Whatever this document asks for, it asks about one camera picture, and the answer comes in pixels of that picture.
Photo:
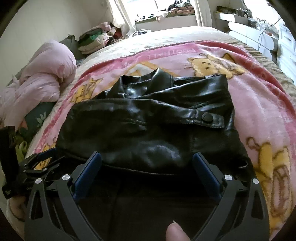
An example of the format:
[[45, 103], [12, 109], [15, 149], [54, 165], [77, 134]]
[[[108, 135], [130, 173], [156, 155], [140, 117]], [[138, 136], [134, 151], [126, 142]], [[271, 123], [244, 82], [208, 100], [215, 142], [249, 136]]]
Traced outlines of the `right hand thumb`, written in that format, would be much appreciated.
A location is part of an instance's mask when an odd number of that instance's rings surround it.
[[166, 229], [166, 241], [190, 241], [181, 226], [173, 221]]

